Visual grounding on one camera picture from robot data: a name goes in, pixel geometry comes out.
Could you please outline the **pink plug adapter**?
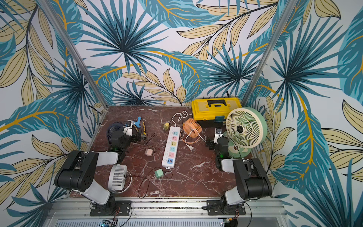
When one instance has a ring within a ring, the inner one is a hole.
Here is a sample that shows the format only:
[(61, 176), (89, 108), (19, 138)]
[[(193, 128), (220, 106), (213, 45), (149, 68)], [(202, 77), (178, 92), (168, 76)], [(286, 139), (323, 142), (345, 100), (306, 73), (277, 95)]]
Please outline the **pink plug adapter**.
[(151, 157), (153, 155), (154, 151), (150, 148), (146, 149), (145, 155), (148, 157)]

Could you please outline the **yellow plug adapter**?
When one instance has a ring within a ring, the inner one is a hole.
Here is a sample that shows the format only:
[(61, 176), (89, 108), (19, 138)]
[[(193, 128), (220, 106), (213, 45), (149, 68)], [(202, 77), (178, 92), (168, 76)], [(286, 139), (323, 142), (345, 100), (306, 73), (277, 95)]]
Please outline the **yellow plug adapter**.
[(170, 128), (170, 123), (165, 123), (165, 124), (163, 125), (163, 130), (164, 130), (164, 131), (167, 131), (169, 128)]

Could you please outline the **white power strip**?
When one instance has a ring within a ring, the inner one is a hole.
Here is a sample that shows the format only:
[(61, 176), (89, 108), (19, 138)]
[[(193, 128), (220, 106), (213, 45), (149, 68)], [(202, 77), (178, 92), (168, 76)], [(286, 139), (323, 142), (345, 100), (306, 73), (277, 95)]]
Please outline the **white power strip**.
[(167, 136), (164, 155), (162, 159), (162, 167), (166, 169), (174, 168), (177, 156), (178, 144), (181, 135), (181, 128), (171, 126)]

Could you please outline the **green plug adapter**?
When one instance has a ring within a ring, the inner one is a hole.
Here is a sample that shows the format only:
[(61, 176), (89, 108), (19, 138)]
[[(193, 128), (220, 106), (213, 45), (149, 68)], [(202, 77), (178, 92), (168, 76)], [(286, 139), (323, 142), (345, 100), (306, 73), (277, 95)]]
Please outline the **green plug adapter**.
[(163, 172), (163, 170), (162, 170), (162, 169), (158, 169), (158, 170), (156, 170), (156, 171), (155, 171), (155, 176), (156, 176), (156, 178), (157, 178), (157, 179), (159, 179), (159, 178), (163, 177), (163, 176), (164, 176), (164, 172)]

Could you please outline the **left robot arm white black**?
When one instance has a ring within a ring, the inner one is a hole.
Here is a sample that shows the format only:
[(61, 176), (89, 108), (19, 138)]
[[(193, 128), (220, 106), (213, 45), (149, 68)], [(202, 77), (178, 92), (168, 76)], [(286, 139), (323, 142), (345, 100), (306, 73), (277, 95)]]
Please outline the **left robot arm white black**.
[[(131, 127), (117, 125), (115, 130), (109, 131), (108, 139), (110, 151), (72, 151), (58, 171), (54, 184), (84, 196), (94, 205), (113, 206), (113, 196), (129, 188), (125, 186), (126, 177), (130, 177), (130, 183), (132, 182), (131, 173), (125, 165), (121, 164), (126, 156), (127, 148), (131, 143), (140, 142), (142, 134), (137, 132), (133, 135)], [(95, 180), (95, 171), (99, 166), (108, 165), (111, 165), (112, 169), (108, 189), (105, 189)]]

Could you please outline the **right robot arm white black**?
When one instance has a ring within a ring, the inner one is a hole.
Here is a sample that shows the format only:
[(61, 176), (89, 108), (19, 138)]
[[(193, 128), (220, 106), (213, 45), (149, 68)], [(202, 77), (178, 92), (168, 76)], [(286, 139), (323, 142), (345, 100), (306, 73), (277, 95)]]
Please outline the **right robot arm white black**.
[(232, 173), (236, 186), (224, 192), (220, 206), (234, 206), (248, 201), (258, 200), (272, 195), (272, 186), (259, 159), (233, 159), (228, 153), (229, 139), (220, 137), (217, 142), (206, 140), (206, 146), (215, 152), (216, 168)]

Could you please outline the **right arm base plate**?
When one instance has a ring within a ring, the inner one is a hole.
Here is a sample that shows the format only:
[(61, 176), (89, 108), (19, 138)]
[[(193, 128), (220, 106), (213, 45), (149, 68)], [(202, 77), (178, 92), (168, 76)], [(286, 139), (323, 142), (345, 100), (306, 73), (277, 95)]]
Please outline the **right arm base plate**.
[(245, 215), (246, 211), (241, 204), (229, 205), (221, 200), (207, 200), (206, 206), (202, 207), (207, 211), (209, 216), (241, 216)]

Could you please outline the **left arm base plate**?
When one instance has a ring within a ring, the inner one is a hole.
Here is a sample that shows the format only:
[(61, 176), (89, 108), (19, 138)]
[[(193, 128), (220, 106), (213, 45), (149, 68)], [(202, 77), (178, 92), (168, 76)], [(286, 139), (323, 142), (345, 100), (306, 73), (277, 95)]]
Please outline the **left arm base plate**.
[(111, 204), (98, 205), (93, 204), (90, 216), (91, 217), (106, 217), (106, 216), (117, 216), (125, 217), (129, 216), (131, 212), (132, 201), (114, 201)]

